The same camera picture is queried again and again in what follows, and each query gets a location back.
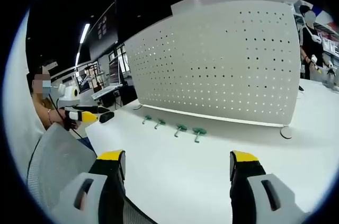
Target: fluorescent light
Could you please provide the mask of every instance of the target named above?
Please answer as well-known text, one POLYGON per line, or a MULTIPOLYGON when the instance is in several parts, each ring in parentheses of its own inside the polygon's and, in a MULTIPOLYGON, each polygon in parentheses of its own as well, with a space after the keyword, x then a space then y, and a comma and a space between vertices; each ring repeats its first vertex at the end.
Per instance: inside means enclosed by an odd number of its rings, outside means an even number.
POLYGON ((90 24, 85 24, 83 35, 81 35, 80 44, 84 43, 88 28, 90 28, 90 24))
POLYGON ((75 67, 78 66, 79 56, 80 56, 80 52, 76 54, 75 67))

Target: pegboard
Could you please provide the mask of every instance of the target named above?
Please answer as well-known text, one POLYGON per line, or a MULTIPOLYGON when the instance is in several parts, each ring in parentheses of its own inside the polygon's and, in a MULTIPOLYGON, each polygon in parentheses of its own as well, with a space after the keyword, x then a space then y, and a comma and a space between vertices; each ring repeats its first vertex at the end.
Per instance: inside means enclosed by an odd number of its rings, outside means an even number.
POLYGON ((142 104, 266 123, 292 119, 300 49, 286 4, 204 6, 136 34, 126 52, 142 104))

